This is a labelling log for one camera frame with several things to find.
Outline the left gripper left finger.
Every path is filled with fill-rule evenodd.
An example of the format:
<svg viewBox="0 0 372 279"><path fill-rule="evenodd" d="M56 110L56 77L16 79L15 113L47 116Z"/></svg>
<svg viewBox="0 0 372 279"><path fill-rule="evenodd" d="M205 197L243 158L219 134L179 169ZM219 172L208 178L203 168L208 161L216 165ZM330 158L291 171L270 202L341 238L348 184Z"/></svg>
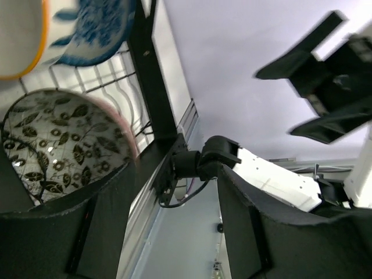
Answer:
<svg viewBox="0 0 372 279"><path fill-rule="evenodd" d="M135 164L27 212L1 214L2 278L115 278Z"/></svg>

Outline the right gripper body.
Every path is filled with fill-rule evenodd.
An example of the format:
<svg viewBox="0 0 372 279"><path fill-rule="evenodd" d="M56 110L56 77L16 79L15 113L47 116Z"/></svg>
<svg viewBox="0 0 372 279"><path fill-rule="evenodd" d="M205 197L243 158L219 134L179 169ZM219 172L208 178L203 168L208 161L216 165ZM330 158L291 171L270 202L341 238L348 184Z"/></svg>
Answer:
<svg viewBox="0 0 372 279"><path fill-rule="evenodd" d="M288 80L317 114L330 113L371 94L370 36L349 34L323 59L314 51Z"/></svg>

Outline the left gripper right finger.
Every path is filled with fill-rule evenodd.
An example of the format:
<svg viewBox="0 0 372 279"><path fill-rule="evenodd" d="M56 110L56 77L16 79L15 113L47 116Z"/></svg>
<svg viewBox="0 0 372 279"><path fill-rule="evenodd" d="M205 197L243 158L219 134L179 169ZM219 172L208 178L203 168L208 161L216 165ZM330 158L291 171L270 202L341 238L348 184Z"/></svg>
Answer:
<svg viewBox="0 0 372 279"><path fill-rule="evenodd" d="M220 165L217 179L232 278L370 278L371 211L288 206Z"/></svg>

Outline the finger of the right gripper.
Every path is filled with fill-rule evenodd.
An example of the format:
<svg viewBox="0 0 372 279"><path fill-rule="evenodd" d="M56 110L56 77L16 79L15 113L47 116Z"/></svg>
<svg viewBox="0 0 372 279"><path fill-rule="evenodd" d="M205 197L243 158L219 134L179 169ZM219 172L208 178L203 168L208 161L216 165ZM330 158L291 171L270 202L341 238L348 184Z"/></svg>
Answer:
<svg viewBox="0 0 372 279"><path fill-rule="evenodd" d="M255 73L255 78L261 80L289 78L312 56L312 51L345 20L342 12L330 11L289 51L259 69Z"/></svg>
<svg viewBox="0 0 372 279"><path fill-rule="evenodd" d="M370 120L371 108L341 109L300 124L289 131L289 134L330 144Z"/></svg>

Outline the leaf patterned bowl stack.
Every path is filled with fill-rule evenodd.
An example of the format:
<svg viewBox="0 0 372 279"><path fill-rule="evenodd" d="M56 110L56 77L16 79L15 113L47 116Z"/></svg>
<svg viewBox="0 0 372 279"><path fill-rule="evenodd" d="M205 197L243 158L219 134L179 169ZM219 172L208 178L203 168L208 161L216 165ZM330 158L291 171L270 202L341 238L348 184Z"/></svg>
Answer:
<svg viewBox="0 0 372 279"><path fill-rule="evenodd" d="M35 205L89 186L138 155L130 125L113 106L71 91L21 97L5 113L1 133Z"/></svg>

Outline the blue floral small bowl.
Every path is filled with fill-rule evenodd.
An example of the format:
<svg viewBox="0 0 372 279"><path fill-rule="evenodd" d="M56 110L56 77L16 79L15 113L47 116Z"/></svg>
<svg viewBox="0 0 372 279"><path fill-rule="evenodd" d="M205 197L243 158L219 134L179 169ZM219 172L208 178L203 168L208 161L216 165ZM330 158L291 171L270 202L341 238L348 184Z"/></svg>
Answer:
<svg viewBox="0 0 372 279"><path fill-rule="evenodd" d="M62 51L47 65L89 67L111 58L129 38L136 1L53 1L52 18L72 28L51 43Z"/></svg>

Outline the white bowl with striped outside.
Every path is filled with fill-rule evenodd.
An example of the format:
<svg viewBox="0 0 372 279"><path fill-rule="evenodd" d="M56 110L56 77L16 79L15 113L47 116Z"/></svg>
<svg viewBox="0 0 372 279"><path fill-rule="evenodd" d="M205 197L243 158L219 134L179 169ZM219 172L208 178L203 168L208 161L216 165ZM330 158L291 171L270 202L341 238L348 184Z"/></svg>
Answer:
<svg viewBox="0 0 372 279"><path fill-rule="evenodd" d="M1 79L31 72L47 42L49 1L1 1Z"/></svg>

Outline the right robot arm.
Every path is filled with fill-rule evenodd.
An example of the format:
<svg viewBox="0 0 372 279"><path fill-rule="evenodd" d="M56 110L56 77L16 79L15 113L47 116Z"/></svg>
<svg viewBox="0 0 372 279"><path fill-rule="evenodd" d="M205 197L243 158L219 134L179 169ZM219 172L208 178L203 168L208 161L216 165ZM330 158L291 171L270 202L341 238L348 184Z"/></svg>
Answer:
<svg viewBox="0 0 372 279"><path fill-rule="evenodd" d="M341 12L329 12L295 46L255 74L260 80L288 80L317 113L316 118L293 128L293 136L330 144L371 123L371 28L350 35L326 60L313 55L344 20ZM302 176L223 136L209 138L201 151L175 153L171 163L175 178L198 177L204 183L216 177L216 163L225 164L251 185L305 212L322 204L371 206L370 137L341 182L325 179L318 172Z"/></svg>

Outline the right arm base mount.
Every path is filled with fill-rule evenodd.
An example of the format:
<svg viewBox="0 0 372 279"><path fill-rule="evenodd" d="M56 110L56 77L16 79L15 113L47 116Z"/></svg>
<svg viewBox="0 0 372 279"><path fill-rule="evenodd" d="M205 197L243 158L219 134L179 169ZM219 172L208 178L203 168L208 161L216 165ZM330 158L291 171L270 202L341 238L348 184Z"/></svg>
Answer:
<svg viewBox="0 0 372 279"><path fill-rule="evenodd" d="M181 151L187 150L187 144L181 133L177 135L175 140L170 141L170 143L170 146L165 146L165 157L160 163L159 169L156 171L151 186L151 188L155 190L156 199L162 205L170 204L178 181L172 157Z"/></svg>

